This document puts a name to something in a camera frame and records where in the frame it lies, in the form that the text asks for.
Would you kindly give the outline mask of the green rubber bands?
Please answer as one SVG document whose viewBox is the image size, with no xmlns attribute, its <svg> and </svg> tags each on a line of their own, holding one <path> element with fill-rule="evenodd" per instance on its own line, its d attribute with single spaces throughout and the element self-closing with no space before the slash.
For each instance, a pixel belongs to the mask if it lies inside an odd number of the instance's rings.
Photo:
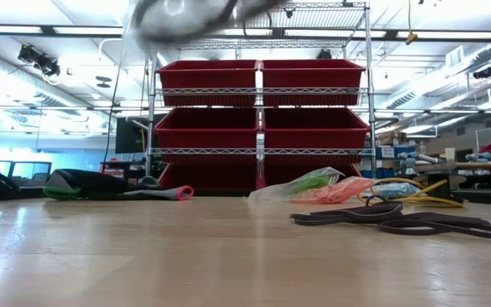
<svg viewBox="0 0 491 307">
<path fill-rule="evenodd" d="M 334 184 L 338 181 L 340 175 L 323 175 L 318 177 L 298 178 L 291 182 L 288 189 L 289 194 L 299 194 L 312 188 L 323 188 L 327 185 Z"/>
</svg>

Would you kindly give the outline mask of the single dark rubber band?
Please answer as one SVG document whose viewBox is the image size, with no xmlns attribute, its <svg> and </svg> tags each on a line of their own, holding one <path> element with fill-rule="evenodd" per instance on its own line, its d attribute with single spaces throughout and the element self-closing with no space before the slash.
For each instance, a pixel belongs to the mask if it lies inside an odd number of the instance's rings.
<svg viewBox="0 0 491 307">
<path fill-rule="evenodd" d="M 485 219 L 434 212 L 403 215 L 380 223 L 378 229 L 394 235 L 423 236 L 457 233 L 491 239 L 491 223 Z"/>
</svg>

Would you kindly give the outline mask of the dark grey monitor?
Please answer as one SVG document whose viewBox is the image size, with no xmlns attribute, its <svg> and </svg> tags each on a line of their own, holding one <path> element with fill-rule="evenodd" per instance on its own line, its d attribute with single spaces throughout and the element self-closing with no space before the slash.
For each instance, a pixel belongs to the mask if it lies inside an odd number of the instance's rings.
<svg viewBox="0 0 491 307">
<path fill-rule="evenodd" d="M 165 117 L 165 114 L 154 114 L 153 127 Z M 142 125 L 148 126 L 147 119 L 138 120 Z M 152 147 L 159 147 L 159 139 L 153 131 Z M 145 153 L 147 150 L 147 131 L 139 128 L 125 118 L 117 121 L 115 153 L 116 154 L 137 154 Z"/>
</svg>

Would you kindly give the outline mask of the blue storage bin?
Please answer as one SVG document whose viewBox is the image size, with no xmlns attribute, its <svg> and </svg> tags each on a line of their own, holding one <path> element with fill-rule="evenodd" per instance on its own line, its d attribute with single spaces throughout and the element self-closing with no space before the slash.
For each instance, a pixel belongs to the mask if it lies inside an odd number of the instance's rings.
<svg viewBox="0 0 491 307">
<path fill-rule="evenodd" d="M 361 175 L 366 178 L 376 178 L 376 179 L 385 179 L 396 177 L 396 172 L 393 168 L 377 168 L 375 171 L 375 175 L 373 175 L 372 170 L 363 170 L 361 171 Z"/>
</svg>

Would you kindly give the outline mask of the blue bin with white label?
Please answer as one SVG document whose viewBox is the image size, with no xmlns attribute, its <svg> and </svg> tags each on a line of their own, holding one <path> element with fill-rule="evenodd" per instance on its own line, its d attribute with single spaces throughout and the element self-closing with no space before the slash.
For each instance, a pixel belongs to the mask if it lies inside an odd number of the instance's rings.
<svg viewBox="0 0 491 307">
<path fill-rule="evenodd" d="M 397 159 L 400 154 L 413 151 L 414 148 L 410 147 L 382 146 L 376 148 L 376 157 L 378 159 Z"/>
</svg>

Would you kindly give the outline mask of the black bundle with green edge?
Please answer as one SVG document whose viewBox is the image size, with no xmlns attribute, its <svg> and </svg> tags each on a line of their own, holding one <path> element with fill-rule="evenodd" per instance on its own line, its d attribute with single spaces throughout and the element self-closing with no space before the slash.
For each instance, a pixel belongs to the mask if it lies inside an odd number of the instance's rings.
<svg viewBox="0 0 491 307">
<path fill-rule="evenodd" d="M 162 188 L 156 180 L 132 184 L 99 172 L 57 169 L 43 193 L 54 200 L 177 200 L 178 188 Z"/>
</svg>

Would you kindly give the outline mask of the yellow hanging power plug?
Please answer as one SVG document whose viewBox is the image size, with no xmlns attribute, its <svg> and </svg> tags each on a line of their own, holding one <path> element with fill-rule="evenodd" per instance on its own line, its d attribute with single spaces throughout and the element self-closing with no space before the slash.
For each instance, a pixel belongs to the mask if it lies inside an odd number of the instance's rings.
<svg viewBox="0 0 491 307">
<path fill-rule="evenodd" d="M 412 0 L 407 0 L 407 28 L 408 35 L 405 44 L 410 45 L 412 42 L 418 39 L 418 35 L 413 31 L 412 26 Z"/>
</svg>

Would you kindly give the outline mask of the computer monitor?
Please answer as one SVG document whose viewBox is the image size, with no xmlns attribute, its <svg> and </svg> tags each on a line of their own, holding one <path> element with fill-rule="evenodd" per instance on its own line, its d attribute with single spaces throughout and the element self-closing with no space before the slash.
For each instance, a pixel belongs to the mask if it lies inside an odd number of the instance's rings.
<svg viewBox="0 0 491 307">
<path fill-rule="evenodd" d="M 13 161 L 9 177 L 20 187 L 41 187 L 49 178 L 51 170 L 51 162 Z"/>
</svg>

